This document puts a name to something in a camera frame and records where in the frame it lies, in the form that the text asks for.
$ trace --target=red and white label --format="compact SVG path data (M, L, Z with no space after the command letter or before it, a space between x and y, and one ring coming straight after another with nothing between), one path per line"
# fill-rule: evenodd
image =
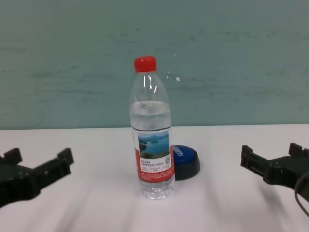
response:
M156 131L133 129L133 141L139 178L161 182L174 175L174 157L170 128Z

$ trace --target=white tabletop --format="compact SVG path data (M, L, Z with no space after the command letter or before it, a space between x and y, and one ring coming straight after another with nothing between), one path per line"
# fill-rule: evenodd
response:
M309 125L174 127L173 142L198 152L201 171L163 200L139 194L130 128L2 130L0 153L19 147L35 167L66 147L72 174L31 200L0 209L3 232L307 232L293 191L269 186L240 166L242 145L267 159L295 142L309 148ZM302 200L305 207L309 204Z

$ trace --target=bottle neck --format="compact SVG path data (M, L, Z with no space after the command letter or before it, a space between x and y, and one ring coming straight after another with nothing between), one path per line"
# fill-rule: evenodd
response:
M137 75L148 76L148 75L156 74L156 70L155 71L150 71L150 72L136 72L136 73L137 73Z

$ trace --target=blue object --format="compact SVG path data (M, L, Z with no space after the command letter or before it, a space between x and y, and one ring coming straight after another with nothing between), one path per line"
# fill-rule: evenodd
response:
M174 164L187 164L194 159L194 152L192 148L187 146L175 145L174 150Z
M200 170L197 152L182 145L173 146L175 179L186 180L195 176Z

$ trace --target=painted wall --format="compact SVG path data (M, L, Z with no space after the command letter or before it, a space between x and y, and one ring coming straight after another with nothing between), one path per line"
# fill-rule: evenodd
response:
M174 125L309 123L307 0L1 0L0 129L129 126L155 55Z

